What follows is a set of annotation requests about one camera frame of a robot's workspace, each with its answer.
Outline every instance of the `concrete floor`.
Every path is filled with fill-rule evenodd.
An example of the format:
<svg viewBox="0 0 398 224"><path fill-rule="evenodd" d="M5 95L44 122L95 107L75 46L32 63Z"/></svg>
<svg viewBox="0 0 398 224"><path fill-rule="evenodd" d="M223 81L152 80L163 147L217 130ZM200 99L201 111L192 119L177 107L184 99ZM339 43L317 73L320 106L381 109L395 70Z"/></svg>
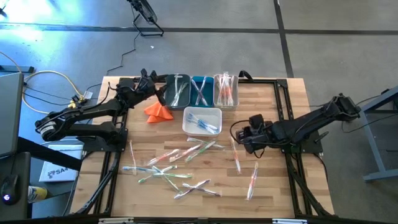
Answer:
<svg viewBox="0 0 398 224"><path fill-rule="evenodd" d="M162 27L278 28L273 0L149 2ZM398 30L398 2L393 0L279 2L286 29ZM3 22L131 27L132 21L124 0L11 0L5 12L9 18ZM0 50L20 65L63 72L84 91L100 83L108 69L119 65L121 54L132 49L135 35L135 32L39 31L25 27L0 30ZM294 77L305 79L312 105L324 103L340 92L360 101L398 83L398 35L288 34L286 39ZM238 73L245 69L255 77L287 77L279 34L168 32L163 38L139 37L136 49L123 58L123 68L109 75L137 75L142 68L160 74L190 75ZM0 64L9 62L0 58ZM56 75L37 77L30 84L57 95L74 94ZM33 99L29 102L42 110L62 109ZM33 125L41 117L23 105L20 136L42 142ZM345 129L358 125L359 121L355 121ZM362 180L362 175L377 171L363 130L344 134L339 123L323 129L330 132L322 144L336 214L397 222L398 178L370 184ZM41 169L40 165L40 161L34 161L32 169ZM66 199L67 195L62 195L35 204L34 217L60 215Z"/></svg>

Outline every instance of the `wooden tabletop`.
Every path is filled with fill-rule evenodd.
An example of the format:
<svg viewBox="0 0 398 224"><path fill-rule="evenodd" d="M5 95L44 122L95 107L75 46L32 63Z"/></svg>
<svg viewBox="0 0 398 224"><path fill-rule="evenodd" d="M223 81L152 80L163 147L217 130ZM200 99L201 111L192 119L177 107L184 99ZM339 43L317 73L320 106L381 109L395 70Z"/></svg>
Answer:
<svg viewBox="0 0 398 224"><path fill-rule="evenodd" d="M104 77L98 101L101 101L108 87L116 86L120 77ZM290 99L295 118L308 113L307 93L301 78L288 78ZM114 96L110 91L108 99ZM179 200L174 199L176 192L161 178L152 178L143 184L137 181L146 174L134 176L132 172L122 171L123 166L132 166L129 150L122 153L119 174L116 183L113 217L211 217L211 218L280 218L293 217L292 198L284 155L278 149L266 148L261 159L246 153L244 147L238 147L238 156L242 174L238 175L230 145L229 127L235 121L248 119L255 114L262 114L264 119L277 121L274 89L268 84L239 84L240 105L236 111L223 112L223 129L217 137L219 144L226 146L220 150L214 147L186 164L183 159L176 161L178 169L170 171L176 174L192 173L192 179L173 178L180 189L182 183L190 185L211 179L205 187L222 193L214 197L203 192L193 191ZM173 111L173 121L147 124L148 115L144 108L157 101L155 96L129 110L127 128L132 140L137 166L145 166L156 156L173 149L186 150L197 143L187 142L187 135L182 131L183 111ZM93 120L94 124L109 121L102 117ZM248 124L237 125L235 130ZM103 152L94 152L83 161L76 191L73 197L71 212L77 211L91 197L98 186ZM255 162L259 163L259 172L250 201L245 200ZM303 164L307 184L314 196L333 213L325 171L321 162L311 154L303 154ZM159 162L157 167L167 167L170 163ZM105 189L103 206L108 196ZM302 194L298 192L300 207L303 209Z"/></svg>

